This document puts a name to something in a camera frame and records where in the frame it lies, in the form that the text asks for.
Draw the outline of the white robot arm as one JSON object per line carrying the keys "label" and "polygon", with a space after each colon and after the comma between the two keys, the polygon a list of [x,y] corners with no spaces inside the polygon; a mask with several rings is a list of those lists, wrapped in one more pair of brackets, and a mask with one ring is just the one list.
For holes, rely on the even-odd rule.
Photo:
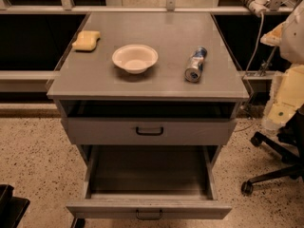
{"label": "white robot arm", "polygon": [[284,73],[275,74],[262,118],[263,127],[277,130],[304,105],[304,1],[260,42],[279,47],[280,57],[291,63]]}

